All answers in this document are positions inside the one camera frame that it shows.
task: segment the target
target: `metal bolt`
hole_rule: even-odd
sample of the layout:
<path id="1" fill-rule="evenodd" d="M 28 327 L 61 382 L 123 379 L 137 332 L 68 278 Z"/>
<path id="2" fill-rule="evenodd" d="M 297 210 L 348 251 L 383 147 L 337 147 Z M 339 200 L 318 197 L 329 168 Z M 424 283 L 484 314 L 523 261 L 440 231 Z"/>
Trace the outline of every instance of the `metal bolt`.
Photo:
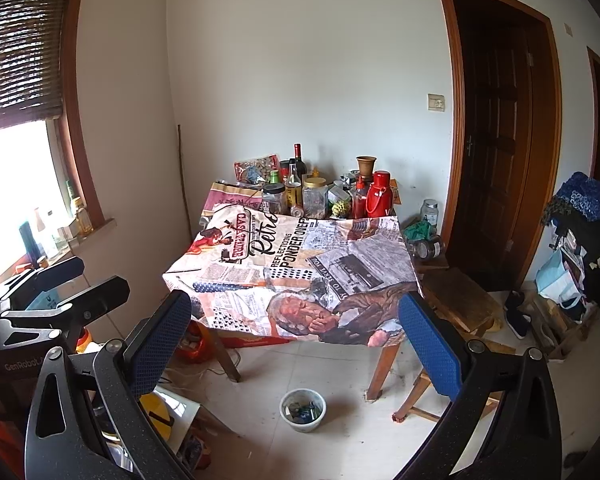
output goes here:
<path id="1" fill-rule="evenodd" d="M 62 355 L 62 349 L 59 346 L 54 346 L 46 355 L 52 361 L 55 361 Z"/>
<path id="2" fill-rule="evenodd" d="M 471 339 L 471 341 L 469 341 L 468 343 L 468 346 L 469 350 L 471 350 L 471 352 L 473 352 L 474 354 L 481 354 L 482 352 L 484 352 L 484 343 L 477 339 Z"/>
<path id="3" fill-rule="evenodd" d="M 120 341 L 120 339 L 112 339 L 105 345 L 105 348 L 107 349 L 107 352 L 115 354 L 122 348 L 122 341 Z"/>
<path id="4" fill-rule="evenodd" d="M 539 349 L 537 349 L 537 348 L 530 348 L 529 349 L 529 357 L 531 357 L 534 361 L 541 361 L 542 360 L 542 352 L 539 351 Z"/>

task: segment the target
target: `textured blue pad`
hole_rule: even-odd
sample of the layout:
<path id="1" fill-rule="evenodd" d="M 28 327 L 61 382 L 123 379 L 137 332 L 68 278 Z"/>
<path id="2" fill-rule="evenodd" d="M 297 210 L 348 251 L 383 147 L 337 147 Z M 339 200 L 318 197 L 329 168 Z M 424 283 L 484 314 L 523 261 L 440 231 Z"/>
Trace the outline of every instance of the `textured blue pad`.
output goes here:
<path id="1" fill-rule="evenodd" d="M 433 387 L 440 395 L 456 400 L 462 388 L 460 362 L 442 334 L 409 294 L 398 304 L 398 317 Z"/>
<path id="2" fill-rule="evenodd" d="M 154 390 L 191 320 L 191 300 L 184 292 L 178 292 L 168 312 L 129 363 L 130 376 L 133 378 L 129 389 L 136 399 Z"/>

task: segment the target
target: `red thermos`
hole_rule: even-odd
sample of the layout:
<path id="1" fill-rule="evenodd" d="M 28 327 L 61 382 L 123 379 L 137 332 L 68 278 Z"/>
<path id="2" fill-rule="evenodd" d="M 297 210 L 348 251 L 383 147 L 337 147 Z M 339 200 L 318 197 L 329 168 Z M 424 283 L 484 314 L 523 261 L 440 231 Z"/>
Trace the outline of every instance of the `red thermos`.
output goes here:
<path id="1" fill-rule="evenodd" d="M 366 194 L 366 215 L 369 218 L 390 216 L 394 208 L 394 192 L 389 185 L 388 171 L 376 171 L 374 182 Z"/>

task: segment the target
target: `small white bucket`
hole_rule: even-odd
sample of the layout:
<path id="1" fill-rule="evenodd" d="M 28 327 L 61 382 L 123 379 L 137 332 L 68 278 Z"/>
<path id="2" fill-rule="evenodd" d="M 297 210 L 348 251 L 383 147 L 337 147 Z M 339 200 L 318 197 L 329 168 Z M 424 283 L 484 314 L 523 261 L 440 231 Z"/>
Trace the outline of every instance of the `small white bucket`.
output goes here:
<path id="1" fill-rule="evenodd" d="M 292 420 L 288 418 L 285 412 L 285 408 L 294 403 L 298 402 L 299 404 L 306 405 L 309 402 L 313 401 L 316 407 L 320 409 L 321 413 L 318 418 L 316 418 L 313 422 L 309 422 L 308 424 L 296 424 Z M 284 419 L 284 421 L 290 425 L 294 430 L 300 431 L 301 433 L 309 433 L 310 431 L 315 430 L 324 418 L 324 414 L 327 411 L 327 402 L 324 400 L 324 397 L 321 396 L 318 392 L 314 390 L 309 390 L 307 388 L 298 388 L 297 390 L 291 390 L 287 392 L 282 400 L 280 400 L 280 416 Z"/>

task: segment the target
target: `wall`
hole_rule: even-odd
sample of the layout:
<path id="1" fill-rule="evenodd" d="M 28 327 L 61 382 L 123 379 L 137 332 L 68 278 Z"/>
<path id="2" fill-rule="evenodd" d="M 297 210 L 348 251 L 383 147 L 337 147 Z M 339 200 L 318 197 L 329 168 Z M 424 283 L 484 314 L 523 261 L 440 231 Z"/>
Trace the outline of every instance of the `wall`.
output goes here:
<path id="1" fill-rule="evenodd" d="M 557 185 L 588 173 L 593 97 L 587 45 L 600 19 L 586 0 L 520 0 L 554 25 L 563 93 Z M 375 155 L 398 179 L 401 218 L 435 198 L 443 215 L 452 150 L 452 80 L 440 0 L 168 0 L 171 93 L 189 160 L 192 218 L 232 162 L 292 155 L 340 174 Z M 564 22 L 574 37 L 565 33 Z M 427 93 L 446 112 L 427 110 Z M 530 276 L 548 257 L 548 232 Z"/>
<path id="2" fill-rule="evenodd" d="M 82 132 L 105 227 L 80 248 L 94 285 L 114 274 L 129 301 L 90 327 L 127 333 L 168 290 L 160 277 L 187 247 L 166 46 L 166 0 L 82 0 L 77 82 Z"/>

